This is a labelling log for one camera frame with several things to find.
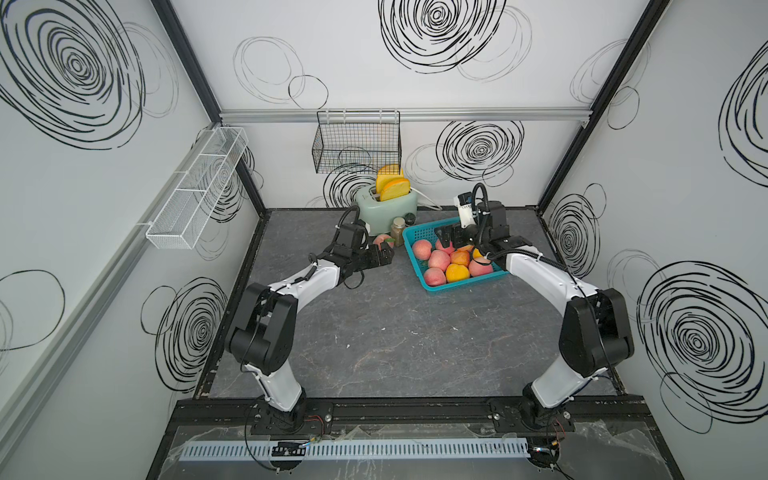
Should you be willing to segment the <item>pink peach front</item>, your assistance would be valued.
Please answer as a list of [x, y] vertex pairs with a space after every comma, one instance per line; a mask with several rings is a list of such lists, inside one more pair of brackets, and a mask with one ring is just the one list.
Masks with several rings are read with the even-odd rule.
[[445, 272], [451, 264], [451, 256], [443, 250], [433, 250], [428, 259], [429, 269], [439, 269]]

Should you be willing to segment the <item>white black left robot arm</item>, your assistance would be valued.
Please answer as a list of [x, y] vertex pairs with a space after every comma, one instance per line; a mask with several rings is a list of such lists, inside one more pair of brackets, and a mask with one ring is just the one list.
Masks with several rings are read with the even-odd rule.
[[306, 393], [289, 362], [301, 310], [354, 274], [391, 264], [394, 254], [387, 241], [357, 248], [334, 245], [312, 255], [307, 267], [286, 279], [246, 287], [225, 348], [243, 372], [256, 378], [274, 411], [294, 421], [305, 410]]

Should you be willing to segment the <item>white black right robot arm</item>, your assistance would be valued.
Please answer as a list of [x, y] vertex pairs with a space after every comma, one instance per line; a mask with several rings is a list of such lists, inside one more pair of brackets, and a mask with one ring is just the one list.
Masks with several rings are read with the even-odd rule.
[[623, 295], [600, 289], [546, 258], [527, 239], [460, 223], [440, 226], [435, 234], [454, 247], [473, 246], [481, 257], [534, 288], [563, 315], [558, 355], [547, 370], [524, 387], [519, 411], [530, 429], [546, 427], [571, 397], [602, 373], [612, 374], [635, 352]]

